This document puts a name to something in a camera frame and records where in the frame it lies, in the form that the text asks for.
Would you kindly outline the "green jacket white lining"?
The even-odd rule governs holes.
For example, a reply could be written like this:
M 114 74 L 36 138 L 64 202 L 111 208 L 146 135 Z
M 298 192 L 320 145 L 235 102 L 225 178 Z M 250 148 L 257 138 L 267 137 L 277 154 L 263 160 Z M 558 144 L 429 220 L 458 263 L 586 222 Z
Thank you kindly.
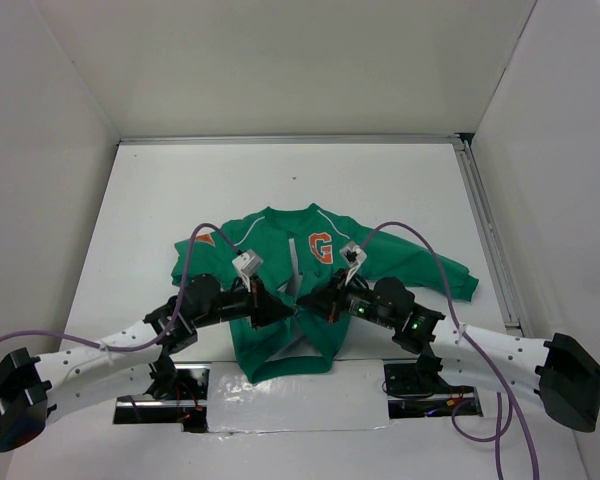
M 348 216 L 316 204 L 283 211 L 267 207 L 224 223 L 219 232 L 197 236 L 190 247 L 175 243 L 178 258 L 173 284 L 199 274 L 214 276 L 229 288 L 237 274 L 236 250 L 252 250 L 263 264 L 257 274 L 266 290 L 292 307 L 291 317 L 255 329 L 246 319 L 230 322 L 236 361 L 248 381 L 257 384 L 289 375 L 322 374 L 345 341 L 350 318 L 329 322 L 297 304 L 297 299 L 326 286 L 345 268 L 340 250 L 347 243 L 361 246 L 367 258 L 359 274 L 367 281 L 396 277 L 407 287 L 423 287 L 471 301 L 479 281 L 468 267 L 386 232 L 373 233 Z

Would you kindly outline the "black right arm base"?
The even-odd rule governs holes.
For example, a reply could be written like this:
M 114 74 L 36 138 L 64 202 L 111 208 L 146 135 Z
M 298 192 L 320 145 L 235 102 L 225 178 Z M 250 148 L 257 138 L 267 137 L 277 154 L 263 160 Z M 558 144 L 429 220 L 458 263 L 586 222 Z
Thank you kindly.
M 477 392 L 470 386 L 449 386 L 436 376 L 421 373 L 415 359 L 383 362 L 381 390 L 387 397 L 391 420 L 481 416 Z

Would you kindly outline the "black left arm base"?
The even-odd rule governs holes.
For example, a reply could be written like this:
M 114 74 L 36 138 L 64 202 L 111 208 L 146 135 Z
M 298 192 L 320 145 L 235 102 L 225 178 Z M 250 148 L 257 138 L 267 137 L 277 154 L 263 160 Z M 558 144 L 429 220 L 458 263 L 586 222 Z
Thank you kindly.
M 177 425 L 183 432 L 208 431 L 210 363 L 176 362 L 175 377 L 156 395 L 119 397 L 114 425 Z

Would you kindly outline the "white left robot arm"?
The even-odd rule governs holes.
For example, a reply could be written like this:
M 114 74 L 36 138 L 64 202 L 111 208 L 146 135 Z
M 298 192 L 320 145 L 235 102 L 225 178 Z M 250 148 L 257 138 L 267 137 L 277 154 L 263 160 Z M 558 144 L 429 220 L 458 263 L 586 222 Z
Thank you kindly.
M 14 350 L 0 362 L 0 453 L 106 400 L 169 397 L 178 377 L 171 357 L 193 345 L 202 327 L 235 319 L 267 327 L 292 312 L 258 278 L 248 287 L 223 290 L 213 276 L 202 274 L 143 320 L 89 346 L 37 356 Z

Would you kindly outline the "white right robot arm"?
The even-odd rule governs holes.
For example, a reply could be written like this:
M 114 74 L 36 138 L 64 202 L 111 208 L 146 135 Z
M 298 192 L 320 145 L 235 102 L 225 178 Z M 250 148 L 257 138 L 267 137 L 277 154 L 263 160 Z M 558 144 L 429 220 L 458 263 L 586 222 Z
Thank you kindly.
M 392 330 L 393 342 L 416 355 L 416 379 L 428 392 L 447 384 L 513 393 L 567 428 L 596 429 L 600 364 L 569 335 L 524 338 L 455 324 L 395 277 L 367 287 L 340 271 L 298 303 L 330 323 L 356 317 Z

